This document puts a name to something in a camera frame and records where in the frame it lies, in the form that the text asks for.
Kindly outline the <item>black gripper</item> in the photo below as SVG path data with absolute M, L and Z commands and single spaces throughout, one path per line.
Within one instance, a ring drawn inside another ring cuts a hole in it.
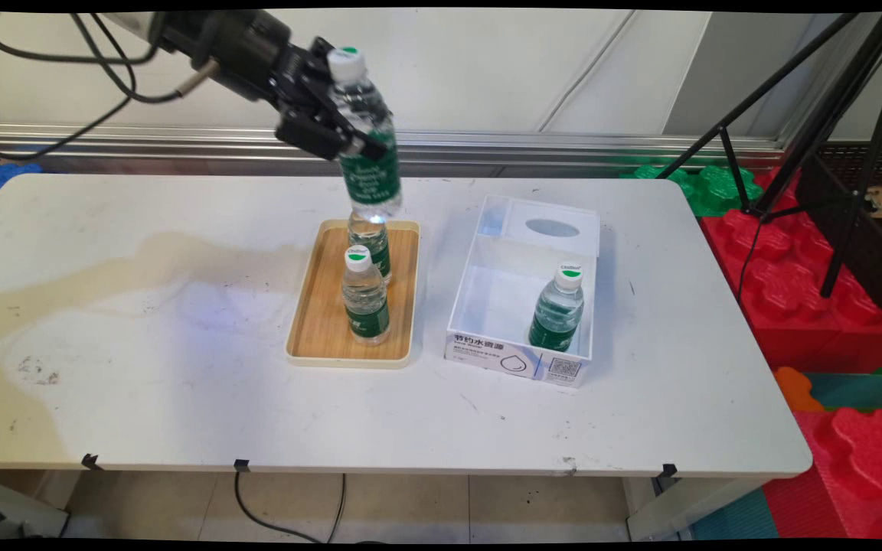
M 387 153 L 336 109 L 322 108 L 334 83 L 328 63 L 334 46 L 322 36 L 296 46 L 290 27 L 265 10 L 158 11 L 152 43 L 185 54 L 196 70 L 213 60 L 212 80 L 279 109 L 274 135 L 288 145 L 328 161 L 342 155 L 378 161 Z

